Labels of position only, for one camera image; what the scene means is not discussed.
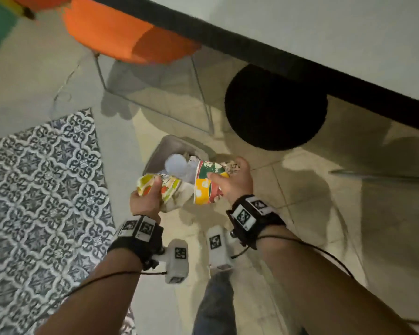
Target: crumpled paper cup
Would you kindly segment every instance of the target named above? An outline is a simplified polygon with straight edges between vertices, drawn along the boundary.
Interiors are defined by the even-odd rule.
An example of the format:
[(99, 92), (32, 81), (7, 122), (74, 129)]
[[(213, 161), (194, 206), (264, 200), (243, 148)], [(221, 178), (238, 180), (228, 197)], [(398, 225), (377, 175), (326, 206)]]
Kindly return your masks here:
[(225, 168), (215, 162), (200, 161), (197, 166), (196, 180), (194, 184), (194, 203), (208, 204), (217, 202), (223, 196), (219, 186), (214, 186), (208, 179), (208, 173), (217, 173), (228, 178)]
[(138, 179), (137, 191), (139, 196), (144, 196), (151, 190), (151, 187), (154, 184), (154, 176), (161, 177), (161, 199), (166, 203), (179, 188), (181, 180), (170, 175), (146, 174)]

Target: black wrist strap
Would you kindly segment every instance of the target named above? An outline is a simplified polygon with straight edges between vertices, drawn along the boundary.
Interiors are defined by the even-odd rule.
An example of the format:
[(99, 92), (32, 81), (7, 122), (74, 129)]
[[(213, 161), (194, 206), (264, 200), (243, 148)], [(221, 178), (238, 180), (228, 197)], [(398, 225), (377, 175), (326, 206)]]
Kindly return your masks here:
[(226, 213), (234, 226), (236, 237), (241, 243), (253, 249), (256, 249), (256, 239), (266, 226), (285, 226), (285, 222), (276, 210), (254, 195), (244, 195), (238, 198), (233, 208)]
[(148, 216), (136, 215), (118, 231), (117, 239), (107, 249), (126, 248), (143, 263), (143, 270), (151, 268), (151, 258), (162, 251), (163, 227)]

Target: tile floor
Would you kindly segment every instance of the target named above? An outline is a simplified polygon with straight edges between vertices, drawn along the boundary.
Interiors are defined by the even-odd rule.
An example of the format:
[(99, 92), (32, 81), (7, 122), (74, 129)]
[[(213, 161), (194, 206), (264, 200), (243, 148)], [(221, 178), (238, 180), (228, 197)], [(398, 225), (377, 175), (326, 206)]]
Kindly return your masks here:
[[(223, 114), (226, 87), (245, 63), (202, 50), (195, 58), (215, 123), (216, 133), (210, 137), (103, 95), (93, 64), (83, 59), (83, 48), (62, 31), (56, 15), (47, 12), (41, 21), (62, 38), (58, 41), (61, 49), (54, 46), (50, 50), (45, 44), (45, 52), (34, 57), (28, 45), (24, 55), (31, 63), (15, 63), (3, 73), (7, 61), (18, 57), (15, 52), (19, 52), (24, 34), (34, 35), (33, 46), (37, 47), (38, 42), (49, 42), (50, 27), (42, 30), (19, 24), (15, 35), (5, 42), (0, 55), (0, 136), (47, 121), (52, 96), (81, 61), (54, 114), (92, 107), (116, 222), (128, 214), (128, 194), (164, 135), (193, 141), (214, 160), (242, 155), (251, 164), (256, 194), (279, 209), (291, 230), (344, 261), (362, 285), (401, 316), (419, 319), (419, 185), (370, 183), (328, 173), (345, 168), (419, 175), (418, 130), (329, 97), (326, 122), (306, 145), (282, 152), (257, 149), (236, 136)], [(41, 56), (45, 58), (43, 66), (36, 63)], [(118, 79), (113, 61), (104, 57), (101, 62), (109, 80)], [(32, 73), (28, 71), (31, 66), (35, 67)], [(134, 84), (131, 79), (118, 88), (204, 127), (205, 114), (195, 99), (189, 70), (177, 68), (179, 73), (155, 79), (154, 74), (135, 68), (133, 73), (144, 75), (138, 89), (125, 89)], [(150, 87), (152, 84), (161, 90)], [(190, 333), (209, 278), (204, 233), (214, 224), (229, 226), (226, 209), (225, 201), (211, 206), (187, 204), (162, 217), (164, 242), (183, 238), (189, 244), (190, 276), (177, 287), (166, 286), (160, 277), (142, 278), (132, 303), (140, 335)], [(267, 267), (251, 251), (238, 261), (232, 281), (239, 334), (293, 334), (298, 325), (290, 317), (291, 305)]]

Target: table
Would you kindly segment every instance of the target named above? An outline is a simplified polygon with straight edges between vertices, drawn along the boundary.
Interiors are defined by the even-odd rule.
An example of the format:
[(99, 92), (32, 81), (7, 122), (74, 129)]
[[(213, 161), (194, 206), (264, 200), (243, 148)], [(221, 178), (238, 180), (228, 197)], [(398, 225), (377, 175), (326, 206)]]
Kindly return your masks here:
[(95, 0), (419, 129), (419, 0)]

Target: blue and white rug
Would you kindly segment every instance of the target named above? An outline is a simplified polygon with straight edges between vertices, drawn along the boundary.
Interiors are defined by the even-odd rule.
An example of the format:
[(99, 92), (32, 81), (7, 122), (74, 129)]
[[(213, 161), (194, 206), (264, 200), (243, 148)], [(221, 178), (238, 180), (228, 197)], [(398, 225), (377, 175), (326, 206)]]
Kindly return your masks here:
[[(1, 138), (0, 335), (32, 334), (114, 232), (90, 109)], [(133, 330), (129, 310), (122, 334)]]

